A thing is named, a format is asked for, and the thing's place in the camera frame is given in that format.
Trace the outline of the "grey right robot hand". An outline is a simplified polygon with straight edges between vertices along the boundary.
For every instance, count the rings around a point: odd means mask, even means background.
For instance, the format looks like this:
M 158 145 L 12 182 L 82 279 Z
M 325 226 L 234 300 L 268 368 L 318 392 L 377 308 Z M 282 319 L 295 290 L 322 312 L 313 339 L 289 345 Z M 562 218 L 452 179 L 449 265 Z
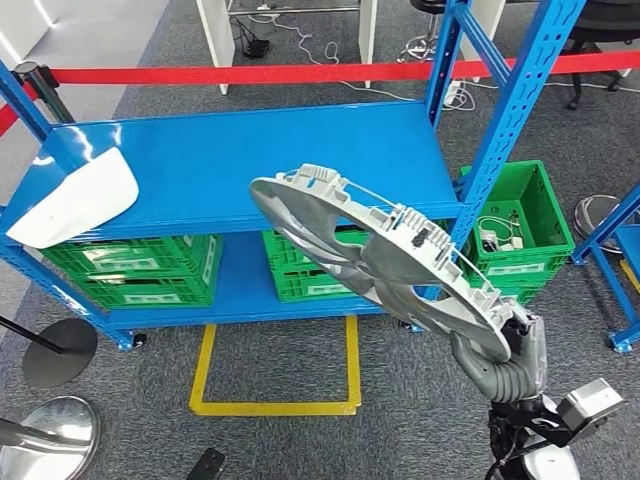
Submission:
M 457 333 L 450 335 L 454 358 L 482 394 L 494 403 L 512 403 L 534 398 L 546 385 L 546 342 L 544 320 L 529 315 L 523 326 L 507 322 L 504 335 L 511 349 L 506 362 L 490 360 Z

